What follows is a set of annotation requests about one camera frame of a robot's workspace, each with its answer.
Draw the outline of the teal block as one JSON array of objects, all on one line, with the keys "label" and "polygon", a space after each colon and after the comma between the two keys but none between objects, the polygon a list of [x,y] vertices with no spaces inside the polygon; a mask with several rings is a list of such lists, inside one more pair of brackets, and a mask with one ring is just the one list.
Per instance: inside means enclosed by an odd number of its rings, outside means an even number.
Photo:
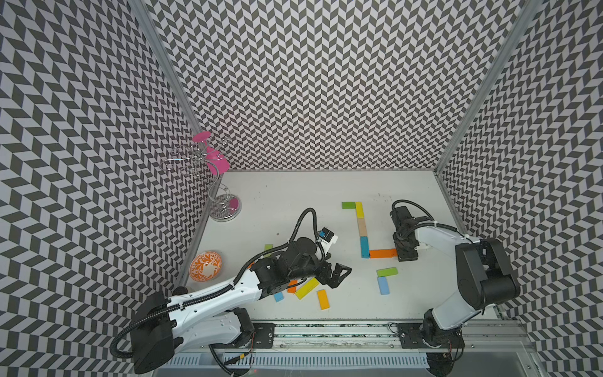
[{"label": "teal block", "polygon": [[361,242],[361,258],[370,259],[371,254],[370,254],[368,237],[361,237],[360,242]]}]

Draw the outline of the natural wood block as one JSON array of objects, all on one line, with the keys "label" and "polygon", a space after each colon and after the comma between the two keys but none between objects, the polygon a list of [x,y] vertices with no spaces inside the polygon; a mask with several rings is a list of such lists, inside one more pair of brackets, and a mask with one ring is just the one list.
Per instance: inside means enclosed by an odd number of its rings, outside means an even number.
[{"label": "natural wood block", "polygon": [[360,237],[368,237],[367,225],[366,225],[365,218],[358,218],[357,225],[358,225],[358,231],[359,231]]}]

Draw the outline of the light blue block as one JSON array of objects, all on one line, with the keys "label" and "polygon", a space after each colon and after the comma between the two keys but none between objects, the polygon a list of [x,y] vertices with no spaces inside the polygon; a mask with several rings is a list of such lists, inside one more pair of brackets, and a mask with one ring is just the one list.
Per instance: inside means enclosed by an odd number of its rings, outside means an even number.
[{"label": "light blue block", "polygon": [[381,295],[389,295],[389,284],[385,276],[378,277],[378,289]]}]

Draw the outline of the yellow block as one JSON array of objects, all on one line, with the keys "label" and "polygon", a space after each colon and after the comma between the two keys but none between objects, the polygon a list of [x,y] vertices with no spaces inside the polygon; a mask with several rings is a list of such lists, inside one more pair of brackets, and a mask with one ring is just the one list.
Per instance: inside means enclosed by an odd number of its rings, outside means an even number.
[{"label": "yellow block", "polygon": [[358,219],[365,218],[365,215],[364,215],[364,206],[363,206],[363,204],[361,202],[356,202],[355,203],[355,209],[356,209],[356,217]]}]

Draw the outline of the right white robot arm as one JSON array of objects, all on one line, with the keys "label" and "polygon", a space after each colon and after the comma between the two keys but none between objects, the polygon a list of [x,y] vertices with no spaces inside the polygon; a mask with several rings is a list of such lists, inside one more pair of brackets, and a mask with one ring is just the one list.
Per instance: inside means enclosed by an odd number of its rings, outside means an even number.
[{"label": "right white robot arm", "polygon": [[462,328],[493,305],[521,294],[518,274],[503,243],[461,233],[435,220],[424,207],[408,199],[392,203],[389,213],[393,240],[401,262],[415,262],[418,247],[427,246],[455,262],[456,289],[439,306],[428,309],[422,322],[399,323],[397,336],[404,349],[462,349]]}]

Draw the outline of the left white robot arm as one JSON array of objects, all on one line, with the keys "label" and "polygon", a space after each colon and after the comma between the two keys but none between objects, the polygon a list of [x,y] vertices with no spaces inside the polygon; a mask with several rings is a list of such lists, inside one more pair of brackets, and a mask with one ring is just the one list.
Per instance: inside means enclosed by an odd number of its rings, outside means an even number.
[{"label": "left white robot arm", "polygon": [[130,359],[135,373],[143,375],[191,348],[213,350],[220,344],[244,347],[255,333],[244,305],[311,280],[338,287],[352,270],[331,263],[329,250],[337,237],[330,229],[312,224],[311,237],[298,236],[307,215],[317,221],[312,207],[304,210],[286,243],[251,257],[234,278],[196,292],[171,297],[163,292],[149,295],[130,323],[112,339],[110,354]]}]

